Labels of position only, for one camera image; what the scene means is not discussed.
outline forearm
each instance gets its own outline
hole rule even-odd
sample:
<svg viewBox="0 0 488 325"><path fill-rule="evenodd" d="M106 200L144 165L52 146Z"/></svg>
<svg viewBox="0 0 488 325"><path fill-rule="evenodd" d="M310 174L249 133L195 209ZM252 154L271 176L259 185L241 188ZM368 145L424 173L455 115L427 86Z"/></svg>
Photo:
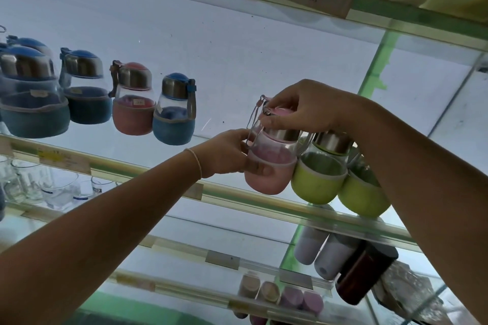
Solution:
<svg viewBox="0 0 488 325"><path fill-rule="evenodd" d="M412 237L488 323L481 303L488 283L488 178L371 101L359 100L353 118L348 131Z"/></svg>
<svg viewBox="0 0 488 325"><path fill-rule="evenodd" d="M200 177L184 151L47 224L0 255L4 324L60 323Z"/></svg>

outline bracelet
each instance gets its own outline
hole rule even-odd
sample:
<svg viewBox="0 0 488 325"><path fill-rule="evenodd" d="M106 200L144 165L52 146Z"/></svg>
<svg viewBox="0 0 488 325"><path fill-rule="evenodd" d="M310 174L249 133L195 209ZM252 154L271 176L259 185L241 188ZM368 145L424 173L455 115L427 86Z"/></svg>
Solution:
<svg viewBox="0 0 488 325"><path fill-rule="evenodd" d="M195 157L195 159L197 160L198 169L200 170L200 178L202 179L204 175L202 173L202 165L200 164L200 160L198 159L197 154L193 150L191 150L190 148L185 148L185 150L188 150L193 155L193 157Z"/></svg>

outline metal bottle cap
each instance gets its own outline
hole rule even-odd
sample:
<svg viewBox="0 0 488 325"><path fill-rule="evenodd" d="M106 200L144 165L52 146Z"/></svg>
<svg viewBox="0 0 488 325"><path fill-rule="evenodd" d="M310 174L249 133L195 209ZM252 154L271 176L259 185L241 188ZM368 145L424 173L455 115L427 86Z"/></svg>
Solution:
<svg viewBox="0 0 488 325"><path fill-rule="evenodd" d="M17 37L15 35L8 35L7 36L7 44L8 45L21 45L31 47L37 51L40 51L42 54L50 56L51 50L39 40L31 39L28 37Z"/></svg>
<svg viewBox="0 0 488 325"><path fill-rule="evenodd" d="M323 150L337 154L347 154L354 143L345 132L332 130L315 134L312 141Z"/></svg>
<svg viewBox="0 0 488 325"><path fill-rule="evenodd" d="M171 73L162 80L161 94L169 99L187 100L189 81L182 73Z"/></svg>
<svg viewBox="0 0 488 325"><path fill-rule="evenodd" d="M271 113L268 108L264 110L265 116L276 116ZM300 138L300 130L275 130L272 128L263 128L263 131L270 137L276 140L282 140L284 142L296 142Z"/></svg>
<svg viewBox="0 0 488 325"><path fill-rule="evenodd" d="M0 52L0 69L7 77L49 78L54 76L53 61L27 46L11 46Z"/></svg>
<svg viewBox="0 0 488 325"><path fill-rule="evenodd" d="M152 74L145 66L136 62L120 63L119 84L135 90L149 90L152 86Z"/></svg>
<svg viewBox="0 0 488 325"><path fill-rule="evenodd" d="M66 72L72 76L93 79L103 77L101 59L89 51L70 51L63 47L59 58L63 61Z"/></svg>

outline hand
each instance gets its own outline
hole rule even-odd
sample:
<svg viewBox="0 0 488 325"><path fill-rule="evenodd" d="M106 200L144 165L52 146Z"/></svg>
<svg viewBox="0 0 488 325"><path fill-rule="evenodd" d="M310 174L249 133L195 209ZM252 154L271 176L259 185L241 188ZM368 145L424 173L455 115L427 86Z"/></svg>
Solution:
<svg viewBox="0 0 488 325"><path fill-rule="evenodd" d="M263 116L261 124L280 130L347 132L345 119L351 106L361 99L356 94L317 81L302 80L281 91L266 105L269 108L291 108L296 112L286 116Z"/></svg>
<svg viewBox="0 0 488 325"><path fill-rule="evenodd" d="M216 173L248 171L257 175L270 175L273 169L265 164L252 161L247 157L245 140L249 130L225 131L205 143L198 144L192 150L202 166L202 177Z"/></svg>

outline glass display case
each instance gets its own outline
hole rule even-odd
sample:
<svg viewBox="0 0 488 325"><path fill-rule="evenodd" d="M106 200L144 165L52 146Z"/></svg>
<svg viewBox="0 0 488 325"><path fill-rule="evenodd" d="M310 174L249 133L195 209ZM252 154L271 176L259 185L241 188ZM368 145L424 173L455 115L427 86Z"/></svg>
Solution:
<svg viewBox="0 0 488 325"><path fill-rule="evenodd" d="M445 1L351 0L339 18L301 0L0 0L0 246L245 127L256 98L302 78L376 101L488 172L486 0ZM298 153L300 135L260 133L256 149L293 149L273 190L243 174L193 185L68 323L390 325L429 310L466 323L354 139L310 134ZM375 283L345 295L365 255ZM416 283L395 305L393 274Z"/></svg>

